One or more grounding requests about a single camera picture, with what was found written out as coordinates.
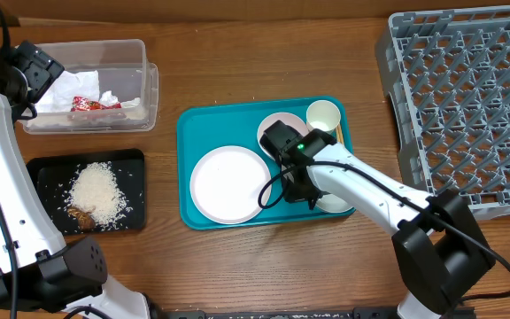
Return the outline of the large white paper napkin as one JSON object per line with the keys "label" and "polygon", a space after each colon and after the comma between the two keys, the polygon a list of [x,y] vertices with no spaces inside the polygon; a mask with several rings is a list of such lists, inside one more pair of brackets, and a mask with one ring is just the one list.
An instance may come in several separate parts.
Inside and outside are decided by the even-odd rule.
{"label": "large white paper napkin", "polygon": [[97,70],[78,73],[64,71],[35,105],[35,109],[39,113],[69,112],[75,97],[99,99]]}

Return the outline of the grey-green bowl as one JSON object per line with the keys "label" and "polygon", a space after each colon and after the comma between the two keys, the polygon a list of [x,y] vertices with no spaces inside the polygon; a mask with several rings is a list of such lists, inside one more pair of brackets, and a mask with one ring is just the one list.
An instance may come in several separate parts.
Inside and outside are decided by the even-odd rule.
{"label": "grey-green bowl", "polygon": [[342,199],[338,198],[333,194],[323,195],[317,202],[316,206],[325,213],[329,214],[340,214],[353,209],[353,206],[349,205]]}

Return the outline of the red snack wrapper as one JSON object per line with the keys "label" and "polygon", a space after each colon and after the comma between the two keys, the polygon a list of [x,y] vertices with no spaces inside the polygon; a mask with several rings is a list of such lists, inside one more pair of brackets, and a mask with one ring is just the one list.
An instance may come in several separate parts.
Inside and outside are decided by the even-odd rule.
{"label": "red snack wrapper", "polygon": [[89,100],[85,97],[74,97],[72,102],[71,112],[86,112],[86,111],[97,111],[97,110],[110,110],[120,109],[121,103],[115,103],[113,105],[103,105],[97,101]]}

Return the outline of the large white plate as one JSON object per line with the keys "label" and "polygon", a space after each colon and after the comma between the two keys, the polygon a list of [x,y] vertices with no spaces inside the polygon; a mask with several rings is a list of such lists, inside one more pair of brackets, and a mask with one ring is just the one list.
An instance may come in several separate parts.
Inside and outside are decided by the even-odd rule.
{"label": "large white plate", "polygon": [[204,155],[192,170],[189,192],[196,209],[218,224],[240,224],[256,217],[271,188],[265,161],[241,146],[222,146]]}

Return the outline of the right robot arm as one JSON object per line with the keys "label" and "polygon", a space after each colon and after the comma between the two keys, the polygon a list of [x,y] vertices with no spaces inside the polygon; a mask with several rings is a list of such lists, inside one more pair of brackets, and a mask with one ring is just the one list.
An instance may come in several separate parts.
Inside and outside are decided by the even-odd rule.
{"label": "right robot arm", "polygon": [[327,195],[355,208],[390,236],[408,294],[398,318],[439,318],[462,301],[499,257],[468,204],[454,191],[430,195],[356,158],[329,133],[301,136],[277,122],[260,138],[281,169],[281,198],[316,207]]}

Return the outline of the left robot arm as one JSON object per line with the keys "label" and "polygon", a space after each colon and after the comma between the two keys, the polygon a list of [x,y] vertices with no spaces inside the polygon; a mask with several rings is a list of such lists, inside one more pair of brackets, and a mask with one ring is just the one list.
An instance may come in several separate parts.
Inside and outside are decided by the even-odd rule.
{"label": "left robot arm", "polygon": [[0,309],[11,316],[44,310],[66,317],[158,318],[158,306],[108,273],[91,237],[67,243],[38,197],[19,151],[15,123],[32,120],[35,104],[63,66],[30,42],[0,33]]}

